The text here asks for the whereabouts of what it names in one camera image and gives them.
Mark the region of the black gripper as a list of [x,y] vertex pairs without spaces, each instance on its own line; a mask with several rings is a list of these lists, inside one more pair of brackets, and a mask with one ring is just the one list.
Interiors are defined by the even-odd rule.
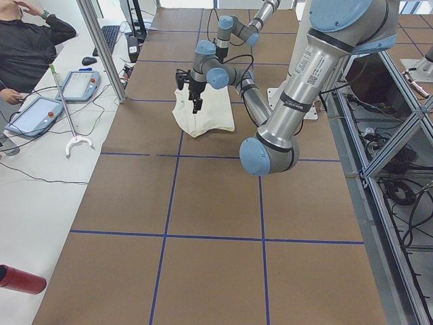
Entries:
[[177,88],[182,90],[184,84],[188,84],[189,100],[193,101],[193,114],[197,114],[202,109],[203,100],[201,94],[206,88],[206,77],[194,69],[184,71],[180,68],[176,70],[175,80]]

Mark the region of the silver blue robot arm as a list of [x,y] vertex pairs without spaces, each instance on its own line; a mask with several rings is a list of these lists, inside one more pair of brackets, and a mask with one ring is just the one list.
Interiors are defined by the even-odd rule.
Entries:
[[188,88],[194,112],[202,108],[206,86],[236,88],[258,127],[240,146],[241,164],[255,176],[281,173],[297,163],[296,130],[341,58],[390,49],[397,38],[398,1],[313,1],[307,10],[311,25],[303,34],[306,48],[276,105],[270,106],[252,72],[227,64],[225,57],[232,36],[255,45],[278,7],[278,1],[265,1],[249,24],[222,16],[216,41],[200,41],[192,68],[175,75],[177,87]]
[[227,57],[232,35],[241,39],[243,43],[254,47],[259,40],[259,32],[263,29],[271,15],[277,11],[280,3],[280,0],[263,1],[262,7],[248,25],[240,22],[236,16],[221,16],[215,41],[216,56],[219,61],[223,63]]

